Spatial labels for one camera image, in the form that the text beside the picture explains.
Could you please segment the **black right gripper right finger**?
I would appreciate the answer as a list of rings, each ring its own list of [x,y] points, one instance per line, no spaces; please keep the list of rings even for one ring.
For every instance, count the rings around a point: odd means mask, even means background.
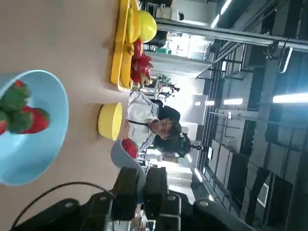
[[[187,196],[169,191],[165,168],[148,171],[144,209],[156,221],[156,231],[252,231],[224,207],[206,198],[190,204]]]

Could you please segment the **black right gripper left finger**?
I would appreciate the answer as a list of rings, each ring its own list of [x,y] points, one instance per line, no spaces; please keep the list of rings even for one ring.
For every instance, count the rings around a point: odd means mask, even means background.
[[[52,187],[30,202],[16,217],[13,231],[105,231],[114,220],[129,221],[137,207],[137,170],[122,168],[112,190],[94,183],[74,181]],[[83,205],[76,199],[63,199],[30,219],[19,223],[21,217],[36,202],[51,192],[71,185],[86,185],[99,189]]]

